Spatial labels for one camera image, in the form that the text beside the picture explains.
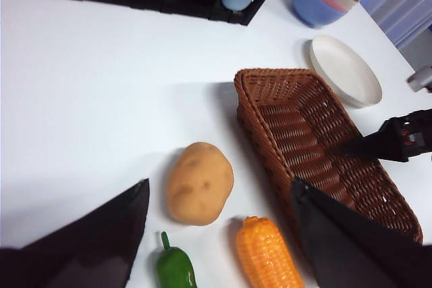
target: white bowl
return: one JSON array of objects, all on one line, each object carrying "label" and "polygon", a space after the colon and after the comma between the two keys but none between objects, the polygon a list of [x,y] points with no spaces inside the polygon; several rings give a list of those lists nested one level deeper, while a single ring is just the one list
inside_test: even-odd
[{"label": "white bowl", "polygon": [[340,40],[318,35],[313,39],[309,52],[315,71],[342,101],[356,108],[381,101],[383,92],[372,69]]}]

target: green pepper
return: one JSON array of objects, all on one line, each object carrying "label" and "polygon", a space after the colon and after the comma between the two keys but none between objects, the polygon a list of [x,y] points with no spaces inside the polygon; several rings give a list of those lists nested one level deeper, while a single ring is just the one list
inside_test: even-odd
[{"label": "green pepper", "polygon": [[160,288],[196,288],[192,263],[186,253],[169,246],[166,232],[162,232],[164,250],[156,262]]}]

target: orange corn cob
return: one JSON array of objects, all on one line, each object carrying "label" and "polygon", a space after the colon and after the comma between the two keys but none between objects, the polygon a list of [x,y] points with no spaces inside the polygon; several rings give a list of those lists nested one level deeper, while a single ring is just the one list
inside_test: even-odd
[{"label": "orange corn cob", "polygon": [[269,219],[246,218],[236,247],[254,288],[304,288],[282,234]]}]

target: table surface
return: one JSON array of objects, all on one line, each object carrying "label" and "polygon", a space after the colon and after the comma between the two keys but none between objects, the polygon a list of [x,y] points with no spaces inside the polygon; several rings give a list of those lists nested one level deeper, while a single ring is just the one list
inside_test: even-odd
[{"label": "table surface", "polygon": [[[360,5],[321,29],[304,25],[290,0],[266,0],[248,27],[72,0],[1,0],[1,14],[2,246],[30,243],[149,177],[128,288],[156,287],[161,230],[187,251],[199,287],[248,287],[233,241],[248,215],[275,220],[307,287],[317,286],[236,122],[239,69],[311,67],[308,40],[328,34],[381,82],[378,105],[347,108],[363,134],[431,105],[429,94],[409,89],[412,68]],[[197,141],[218,146],[235,174],[220,217],[205,227],[172,221],[163,200],[169,168]],[[432,243],[430,154],[383,166]]]}]

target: wicker basket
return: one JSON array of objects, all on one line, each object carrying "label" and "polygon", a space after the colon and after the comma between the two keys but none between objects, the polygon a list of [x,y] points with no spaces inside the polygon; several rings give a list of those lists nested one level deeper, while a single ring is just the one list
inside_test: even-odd
[{"label": "wicker basket", "polygon": [[419,222],[376,159],[348,158],[338,147],[361,136],[328,85],[306,69],[245,69],[234,80],[238,119],[289,221],[297,175],[360,214],[421,243]]}]

